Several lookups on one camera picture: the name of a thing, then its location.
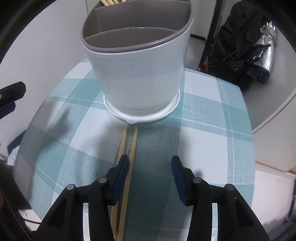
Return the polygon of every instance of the tablecloth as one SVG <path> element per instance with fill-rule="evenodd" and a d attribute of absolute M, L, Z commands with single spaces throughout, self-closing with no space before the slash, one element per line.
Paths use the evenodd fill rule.
<path fill-rule="evenodd" d="M 186 239 L 192 208 L 179 200 L 170 167 L 173 155 L 210 184 L 234 184 L 251 205 L 255 155 L 240 89 L 184 69 L 180 92 L 180 102 L 168 117 L 139 125 L 125 240 Z M 40 218 L 66 185 L 90 184 L 116 165 L 126 125 L 128 154 L 134 126 L 106 109 L 88 59 L 54 88 L 29 125 L 13 170 L 18 187 Z M 85 205 L 84 230 L 87 213 Z M 212 240 L 216 236 L 213 205 Z"/>

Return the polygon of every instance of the black bag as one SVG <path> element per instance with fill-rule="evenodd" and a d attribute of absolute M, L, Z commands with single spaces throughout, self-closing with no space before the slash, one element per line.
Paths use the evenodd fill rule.
<path fill-rule="evenodd" d="M 247 0 L 237 2 L 218 32 L 208 57 L 208 74 L 246 89 L 252 80 L 246 74 L 247 60 L 266 20 Z"/>
<path fill-rule="evenodd" d="M 19 209 L 30 209 L 18 189 L 12 166 L 0 162 L 0 240 L 31 241 L 33 232 L 25 224 Z"/>

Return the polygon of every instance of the black clamp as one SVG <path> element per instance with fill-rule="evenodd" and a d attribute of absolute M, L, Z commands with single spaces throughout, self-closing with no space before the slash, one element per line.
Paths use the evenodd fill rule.
<path fill-rule="evenodd" d="M 128 156 L 122 155 L 105 177 L 87 186 L 67 185 L 45 215 L 33 241 L 82 241 L 83 203 L 89 204 L 91 241 L 114 241 L 107 206 L 114 206 L 120 199 L 128 168 Z"/>
<path fill-rule="evenodd" d="M 270 241 L 235 186 L 209 185 L 183 167 L 178 156 L 173 156 L 171 165 L 180 200 L 186 206 L 193 206 L 187 241 L 211 240 L 212 203 L 218 206 L 217 241 Z"/>
<path fill-rule="evenodd" d="M 21 99 L 26 92 L 26 85 L 17 82 L 0 89 L 0 119 L 15 110 L 15 101 Z"/>

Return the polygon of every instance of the chopstick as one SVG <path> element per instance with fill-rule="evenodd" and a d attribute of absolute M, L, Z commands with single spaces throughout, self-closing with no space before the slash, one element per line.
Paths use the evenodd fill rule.
<path fill-rule="evenodd" d="M 109 6 L 115 3 L 119 3 L 117 0 L 100 0 L 104 6 Z"/>
<path fill-rule="evenodd" d="M 127 202 L 128 202 L 128 192 L 129 192 L 129 185 L 131 182 L 131 172 L 133 169 L 133 159 L 135 157 L 137 137 L 138 137 L 138 127 L 136 126 L 135 133 L 133 135 L 133 141 L 131 144 L 131 152 L 130 152 L 130 156 L 129 156 L 130 163 L 129 163 L 128 174 L 126 177 L 126 182 L 124 184 L 124 190 L 123 190 L 117 241 L 123 241 L 123 231 L 124 231 L 124 225 L 125 225 L 125 221 L 126 221 L 126 208 L 127 208 Z"/>
<path fill-rule="evenodd" d="M 104 4 L 104 6 L 108 6 L 109 3 L 106 2 L 106 0 L 100 0 L 102 2 L 102 4 Z"/>
<path fill-rule="evenodd" d="M 127 126 L 123 130 L 123 136 L 120 143 L 120 148 L 118 152 L 118 158 L 117 158 L 117 164 L 121 158 L 121 156 L 124 154 L 124 149 L 126 147 L 126 135 L 128 132 Z M 111 207 L 111 227 L 114 235 L 114 239 L 116 240 L 116 231 L 117 231 L 117 212 L 118 212 L 118 204 Z"/>

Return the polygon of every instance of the backpack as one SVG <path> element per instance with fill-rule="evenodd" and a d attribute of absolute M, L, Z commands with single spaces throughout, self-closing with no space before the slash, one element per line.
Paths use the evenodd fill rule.
<path fill-rule="evenodd" d="M 247 60 L 267 18 L 247 0 L 237 2 L 218 32 L 208 56 L 208 74 L 245 90 L 252 77 L 247 75 Z"/>

